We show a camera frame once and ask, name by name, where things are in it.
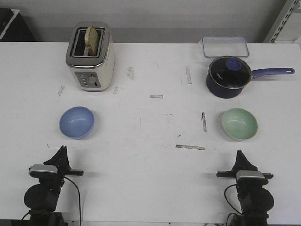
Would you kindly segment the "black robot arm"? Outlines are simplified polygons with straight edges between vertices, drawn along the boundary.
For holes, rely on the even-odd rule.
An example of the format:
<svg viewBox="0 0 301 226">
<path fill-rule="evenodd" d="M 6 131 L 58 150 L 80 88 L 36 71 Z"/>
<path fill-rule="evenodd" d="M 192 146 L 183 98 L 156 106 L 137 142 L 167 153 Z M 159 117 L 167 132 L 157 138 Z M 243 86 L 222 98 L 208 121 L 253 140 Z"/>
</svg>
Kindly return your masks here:
<svg viewBox="0 0 301 226">
<path fill-rule="evenodd" d="M 233 216 L 227 226 L 266 226 L 269 218 L 268 211 L 274 206 L 272 194 L 264 188 L 273 174 L 262 173 L 252 165 L 241 150 L 237 150 L 234 166 L 230 171 L 217 171 L 218 178 L 234 178 L 236 183 L 228 186 L 237 190 L 241 210 L 228 216 Z"/>
<path fill-rule="evenodd" d="M 38 178 L 39 183 L 31 186 L 24 195 L 24 203 L 30 209 L 21 219 L 21 226 L 67 226 L 63 214 L 56 212 L 61 188 L 71 176 L 83 176 L 83 170 L 69 165 L 67 146 L 61 146 L 56 154 L 43 164 L 34 164 L 29 175 Z"/>
</svg>

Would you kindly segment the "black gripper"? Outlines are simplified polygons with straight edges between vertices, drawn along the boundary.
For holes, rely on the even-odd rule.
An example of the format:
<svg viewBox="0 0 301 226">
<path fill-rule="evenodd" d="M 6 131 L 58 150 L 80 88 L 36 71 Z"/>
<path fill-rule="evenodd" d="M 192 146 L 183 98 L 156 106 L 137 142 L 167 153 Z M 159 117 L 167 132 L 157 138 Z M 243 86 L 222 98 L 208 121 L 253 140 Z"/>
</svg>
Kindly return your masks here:
<svg viewBox="0 0 301 226">
<path fill-rule="evenodd" d="M 83 176 L 82 169 L 72 169 L 69 164 L 67 146 L 61 146 L 56 154 L 49 160 L 43 162 L 44 165 L 56 165 L 57 176 L 55 177 L 56 183 L 62 183 L 66 175 L 69 176 Z"/>
<path fill-rule="evenodd" d="M 230 171 L 217 171 L 216 176 L 218 178 L 234 178 L 236 180 L 236 174 L 239 170 L 250 170 L 250 171 L 257 171 L 258 168 L 251 164 L 249 160 L 245 157 L 241 150 L 237 150 L 237 155 L 235 159 L 234 166 Z M 262 173 L 265 176 L 265 179 L 242 179 L 242 180 L 257 180 L 257 181 L 264 181 L 270 180 L 273 178 L 273 174 L 271 173 Z"/>
</svg>

